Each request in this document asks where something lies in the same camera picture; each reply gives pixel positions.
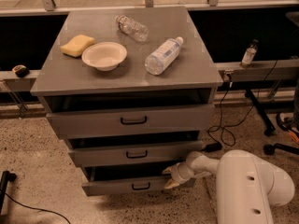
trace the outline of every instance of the plastic bottle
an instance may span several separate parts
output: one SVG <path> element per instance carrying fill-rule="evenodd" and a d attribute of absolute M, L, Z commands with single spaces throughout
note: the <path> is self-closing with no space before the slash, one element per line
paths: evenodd
<path fill-rule="evenodd" d="M 256 52 L 258 51 L 258 43 L 259 41 L 254 39 L 249 44 L 248 48 L 245 51 L 244 57 L 242 59 L 241 66 L 247 68 L 252 63 L 252 60 Z"/>
<path fill-rule="evenodd" d="M 179 55 L 184 40 L 181 37 L 167 39 L 159 48 L 151 53 L 145 66 L 153 75 L 160 75 Z"/>
<path fill-rule="evenodd" d="M 133 39 L 144 42 L 147 40 L 149 35 L 149 29 L 146 25 L 141 24 L 134 19 L 131 19 L 125 15 L 120 15 L 115 18 L 115 21 L 119 29 L 132 37 Z"/>

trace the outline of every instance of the clear plastic bottle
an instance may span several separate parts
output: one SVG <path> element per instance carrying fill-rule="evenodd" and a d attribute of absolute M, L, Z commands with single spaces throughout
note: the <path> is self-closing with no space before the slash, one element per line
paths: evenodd
<path fill-rule="evenodd" d="M 258 51 L 258 43 L 259 43 L 259 41 L 254 39 L 249 44 L 248 48 L 245 51 L 242 62 L 241 62 L 242 67 L 247 68 L 252 63 L 252 60 L 253 60 L 256 52 Z"/>
<path fill-rule="evenodd" d="M 184 40 L 181 37 L 167 39 L 159 48 L 151 53 L 145 66 L 153 75 L 160 75 L 179 55 Z"/>
<path fill-rule="evenodd" d="M 144 42 L 148 39 L 149 29 L 146 25 L 125 15 L 117 16 L 115 21 L 119 29 L 133 39 L 139 42 Z"/>

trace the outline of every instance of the drawer handle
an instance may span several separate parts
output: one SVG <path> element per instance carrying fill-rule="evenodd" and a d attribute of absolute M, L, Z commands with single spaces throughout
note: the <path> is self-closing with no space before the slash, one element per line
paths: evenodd
<path fill-rule="evenodd" d="M 148 151 L 146 150 L 145 154 L 142 154 L 142 155 L 130 155 L 129 152 L 126 152 L 126 156 L 128 159 L 146 158 L 148 156 Z"/>
<path fill-rule="evenodd" d="M 150 182 L 148 183 L 148 185 L 146 187 L 143 187 L 143 188 L 136 188 L 134 186 L 134 183 L 132 184 L 132 189 L 133 190 L 147 190 L 147 189 L 150 189 Z"/>
<path fill-rule="evenodd" d="M 121 117 L 121 124 L 123 125 L 133 125 L 133 124 L 143 124 L 146 123 L 148 121 L 148 117 L 145 116 L 143 119 L 141 120 L 125 120 L 123 117 Z"/>

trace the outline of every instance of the power cord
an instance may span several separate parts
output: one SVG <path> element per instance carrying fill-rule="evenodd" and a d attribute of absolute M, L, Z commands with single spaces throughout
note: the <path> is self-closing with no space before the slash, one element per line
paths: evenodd
<path fill-rule="evenodd" d="M 26 207 L 26 208 L 29 208 L 29 209 L 32 209 L 32 210 L 37 210 L 37 211 L 41 211 L 41 212 L 47 212 L 47 213 L 53 213 L 55 215 L 58 215 L 62 218 L 64 218 L 68 224 L 71 224 L 71 222 L 63 215 L 59 214 L 59 213 L 56 213 L 56 212 L 53 212 L 53 211 L 50 211 L 50 210 L 47 210 L 47 209 L 42 209 L 42 208 L 35 208 L 35 207 L 31 207 L 31 206 L 28 206 L 28 205 L 24 205 L 22 203 L 19 203 L 18 201 L 14 200 L 12 197 L 10 197 L 7 193 L 5 193 L 6 196 L 14 203 L 18 204 L 18 205 L 21 205 L 23 207 Z"/>
<path fill-rule="evenodd" d="M 264 77 L 263 79 L 263 82 L 267 80 L 267 78 L 269 77 L 269 75 L 272 73 L 272 71 L 274 70 L 274 68 L 277 66 L 277 63 L 278 63 L 278 60 L 276 60 L 276 62 L 274 63 L 273 67 L 270 69 L 270 71 L 268 72 L 268 74 Z M 223 142 L 224 145 L 226 146 L 229 146 L 229 147 L 233 147 L 236 143 L 236 139 L 235 139 L 235 135 L 233 132 L 231 132 L 230 130 L 228 130 L 227 128 L 234 128 L 234 127 L 237 127 L 239 125 L 241 125 L 245 120 L 246 118 L 248 117 L 249 113 L 251 112 L 252 108 L 254 107 L 254 105 L 251 106 L 251 108 L 249 109 L 249 111 L 246 113 L 245 117 L 240 120 L 237 124 L 231 124 L 231 125 L 224 125 L 222 126 L 222 119 L 223 119 L 223 112 L 222 112 L 222 102 L 223 100 L 225 99 L 227 93 L 229 92 L 231 86 L 229 86 L 229 88 L 227 89 L 226 93 L 224 93 L 222 99 L 221 99 L 221 102 L 220 102 L 220 111 L 221 111 L 221 117 L 220 117 L 220 124 L 219 125 L 214 125 L 214 126 L 211 126 L 208 130 L 207 130 L 207 134 L 210 136 L 210 138 L 212 138 L 215 142 L 220 142 L 218 141 L 216 138 L 214 138 L 212 136 L 211 133 L 215 133 L 217 132 L 218 130 L 221 130 L 221 141 Z M 258 94 L 257 94 L 257 99 L 259 99 L 259 96 L 260 96 L 260 90 L 261 89 L 258 89 Z M 230 144 L 228 142 L 226 142 L 223 138 L 223 135 L 224 135 L 224 132 L 227 132 L 228 134 L 230 134 L 232 137 L 233 137 L 233 143 Z"/>

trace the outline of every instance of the bottle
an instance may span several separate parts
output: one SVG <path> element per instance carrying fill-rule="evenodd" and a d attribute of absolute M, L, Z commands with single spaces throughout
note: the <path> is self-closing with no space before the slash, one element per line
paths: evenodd
<path fill-rule="evenodd" d="M 159 48 L 151 53 L 145 61 L 148 72 L 160 75 L 179 55 L 184 40 L 181 37 L 167 39 Z"/>
<path fill-rule="evenodd" d="M 144 42 L 147 40 L 149 35 L 149 29 L 146 25 L 141 24 L 134 19 L 131 19 L 125 15 L 120 15 L 115 18 L 115 21 L 119 29 L 132 37 L 133 39 Z"/>
<path fill-rule="evenodd" d="M 259 41 L 254 39 L 249 44 L 248 48 L 245 51 L 244 57 L 242 59 L 241 66 L 246 68 L 252 63 L 255 53 L 258 51 L 258 43 Z"/>

